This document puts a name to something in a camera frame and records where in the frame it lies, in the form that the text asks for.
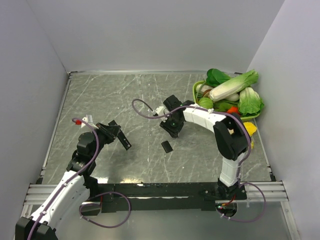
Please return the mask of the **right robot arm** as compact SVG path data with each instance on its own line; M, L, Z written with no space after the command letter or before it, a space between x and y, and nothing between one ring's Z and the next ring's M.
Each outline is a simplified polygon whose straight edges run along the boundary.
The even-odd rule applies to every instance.
M223 199L230 199L236 193L234 186L239 181L240 167L248 157L250 136L240 117L235 113L216 113L193 101L181 102L175 95L169 96L153 111L162 116L160 126L172 138L177 138L185 122L199 125L214 133L217 149L222 155L222 169L218 193Z

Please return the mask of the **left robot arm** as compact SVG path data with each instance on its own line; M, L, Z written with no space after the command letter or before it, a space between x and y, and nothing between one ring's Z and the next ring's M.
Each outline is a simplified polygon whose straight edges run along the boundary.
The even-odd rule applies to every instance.
M83 202L93 201L99 195L99 184L91 177L96 167L96 158L105 145L115 139L124 143L125 149L131 144L127 141L121 126L114 120L107 125L87 123L74 118L73 122L89 127L88 132L78 138L62 179L49 197L30 217L22 216L15 225L16 240L56 240L58 228L66 222L71 212Z

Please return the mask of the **black remote control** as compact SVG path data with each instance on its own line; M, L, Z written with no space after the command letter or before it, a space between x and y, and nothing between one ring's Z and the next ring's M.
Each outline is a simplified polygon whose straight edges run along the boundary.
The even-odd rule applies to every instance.
M115 135L116 138L118 138L125 150L129 150L132 147L132 145L123 133L121 126L118 125L115 120L109 122L108 125L111 127L112 133Z

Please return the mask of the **black battery compartment cover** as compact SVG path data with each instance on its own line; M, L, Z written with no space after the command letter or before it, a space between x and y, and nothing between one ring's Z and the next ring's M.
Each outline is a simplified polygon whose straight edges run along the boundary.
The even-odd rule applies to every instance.
M170 153L170 152L173 151L173 148L172 148L172 146L170 145L170 143L169 143L168 140L162 142L162 143L161 143L161 146L162 146L162 148L164 149L164 151L165 151L166 153Z

